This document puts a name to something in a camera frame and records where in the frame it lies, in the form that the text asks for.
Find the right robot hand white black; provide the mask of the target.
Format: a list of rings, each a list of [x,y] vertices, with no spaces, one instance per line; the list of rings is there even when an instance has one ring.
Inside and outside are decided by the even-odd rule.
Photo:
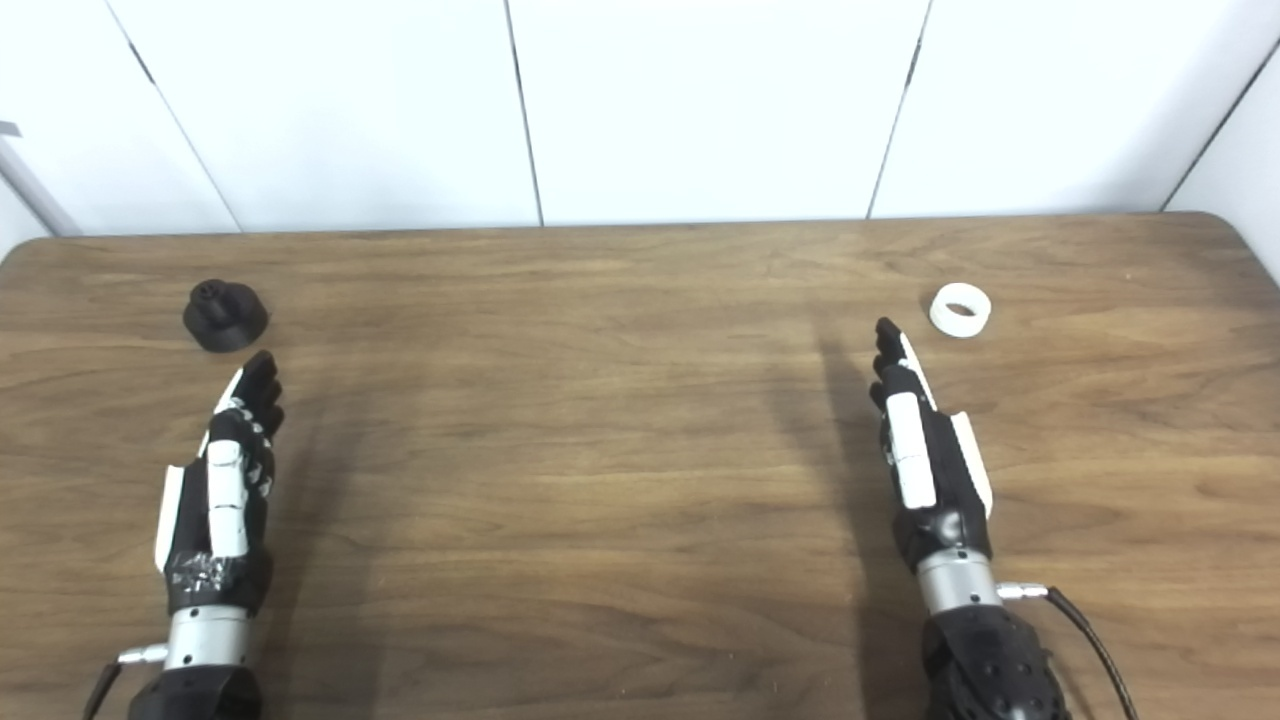
[[[995,493],[970,418],[938,410],[910,340],[887,316],[876,323],[876,350],[869,396],[893,483],[900,556],[910,570],[943,551],[992,559]]]

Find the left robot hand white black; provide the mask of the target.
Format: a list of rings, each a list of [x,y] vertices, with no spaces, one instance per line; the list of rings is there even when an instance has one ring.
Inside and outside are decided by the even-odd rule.
[[[275,357],[256,352],[215,404],[195,459],[166,468],[154,560],[170,615],[262,607],[274,573],[265,534],[280,396]]]

